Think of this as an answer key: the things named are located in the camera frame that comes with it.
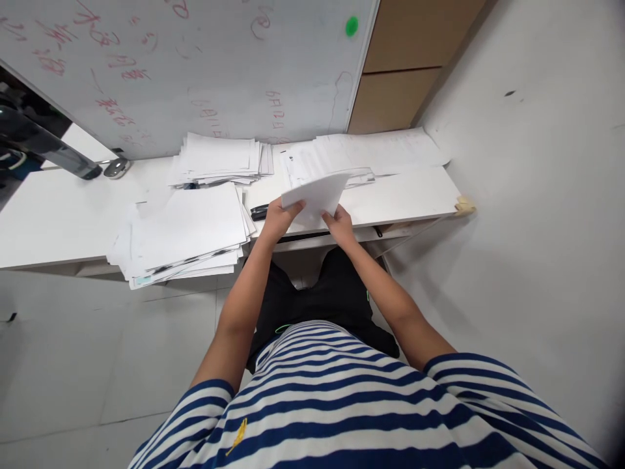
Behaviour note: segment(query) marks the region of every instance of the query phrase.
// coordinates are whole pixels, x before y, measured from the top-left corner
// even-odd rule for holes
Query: striped shirt
[[[268,345],[238,394],[197,384],[130,468],[607,468],[510,368],[475,354],[423,373],[325,321]]]

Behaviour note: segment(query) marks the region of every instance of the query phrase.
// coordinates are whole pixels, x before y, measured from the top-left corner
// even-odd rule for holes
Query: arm
[[[352,218],[340,205],[335,217],[322,217],[337,244],[352,260],[356,272],[389,323],[408,363],[418,370],[434,357],[455,349],[427,322],[404,290],[356,241]]]
[[[273,248],[303,207],[303,202],[299,202],[283,210],[280,198],[269,204],[265,225],[226,298],[215,337],[191,387],[218,378],[230,383],[235,393],[238,391],[267,285]]]

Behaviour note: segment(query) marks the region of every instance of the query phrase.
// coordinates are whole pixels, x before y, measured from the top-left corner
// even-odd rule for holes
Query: hand
[[[334,218],[328,212],[323,212],[321,218],[330,230],[330,234],[343,250],[352,243],[356,243],[354,229],[352,228],[352,217],[347,213],[341,204],[337,207]]]
[[[267,208],[267,217],[265,218],[265,226],[260,232],[259,239],[265,239],[272,244],[280,241],[286,230],[291,226],[293,219],[304,209],[306,202],[299,201],[288,209],[282,208],[282,197],[269,204]]]

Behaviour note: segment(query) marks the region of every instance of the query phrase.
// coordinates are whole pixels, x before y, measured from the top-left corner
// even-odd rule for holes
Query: cabinet door
[[[372,134],[410,127],[440,68],[363,75],[349,134]]]
[[[486,0],[381,0],[364,73],[446,65]]]

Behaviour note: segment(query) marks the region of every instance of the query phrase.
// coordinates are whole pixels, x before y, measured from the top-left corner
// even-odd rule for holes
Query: tile floor
[[[274,260],[310,287],[326,251]],[[125,468],[187,389],[236,275],[132,292],[0,272],[0,320],[18,312],[0,330],[0,467]],[[375,307],[374,320],[388,329]]]

